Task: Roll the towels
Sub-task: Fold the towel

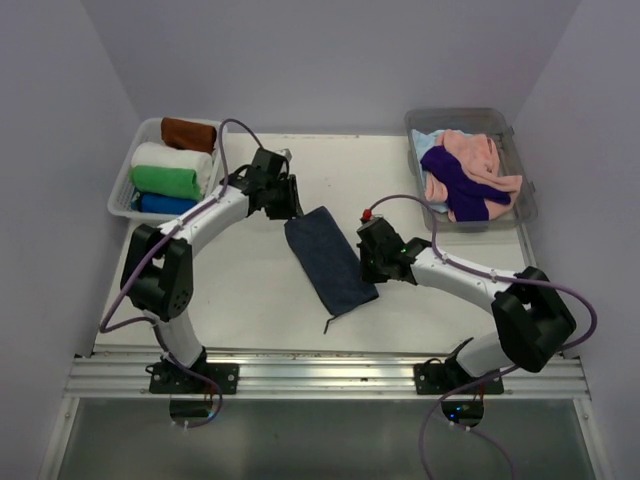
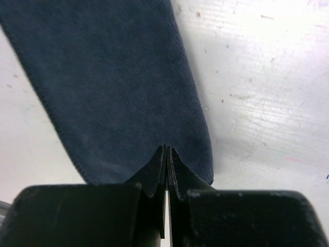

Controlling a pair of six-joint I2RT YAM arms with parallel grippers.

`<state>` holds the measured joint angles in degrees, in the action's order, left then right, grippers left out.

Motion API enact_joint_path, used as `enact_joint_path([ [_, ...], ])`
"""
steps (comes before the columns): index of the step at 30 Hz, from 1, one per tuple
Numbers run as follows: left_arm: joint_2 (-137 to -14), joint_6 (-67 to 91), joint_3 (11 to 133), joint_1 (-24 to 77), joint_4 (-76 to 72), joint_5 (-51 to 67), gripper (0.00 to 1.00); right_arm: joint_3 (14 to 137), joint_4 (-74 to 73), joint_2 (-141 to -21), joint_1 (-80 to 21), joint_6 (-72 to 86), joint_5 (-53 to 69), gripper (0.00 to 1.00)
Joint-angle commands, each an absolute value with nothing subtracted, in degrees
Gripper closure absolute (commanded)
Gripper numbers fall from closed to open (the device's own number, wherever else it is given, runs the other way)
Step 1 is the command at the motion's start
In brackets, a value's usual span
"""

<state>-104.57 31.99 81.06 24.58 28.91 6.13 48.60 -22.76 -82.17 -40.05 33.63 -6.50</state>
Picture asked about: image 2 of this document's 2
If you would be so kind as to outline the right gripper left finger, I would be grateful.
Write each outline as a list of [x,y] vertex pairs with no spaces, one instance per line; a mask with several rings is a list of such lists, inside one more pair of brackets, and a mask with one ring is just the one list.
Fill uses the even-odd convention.
[[1,246],[160,246],[165,236],[166,147],[121,184],[22,190],[1,226]]

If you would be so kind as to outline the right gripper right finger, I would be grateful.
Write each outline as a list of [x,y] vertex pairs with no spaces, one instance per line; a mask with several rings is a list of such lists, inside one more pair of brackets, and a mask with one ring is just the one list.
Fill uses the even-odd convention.
[[289,190],[217,190],[167,149],[171,246],[328,246],[309,200]]

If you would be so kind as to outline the dark grey-blue towel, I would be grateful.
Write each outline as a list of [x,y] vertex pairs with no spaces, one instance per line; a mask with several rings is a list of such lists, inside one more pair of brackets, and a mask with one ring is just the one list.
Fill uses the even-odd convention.
[[125,182],[162,145],[213,182],[170,1],[1,1],[1,27],[86,182]]

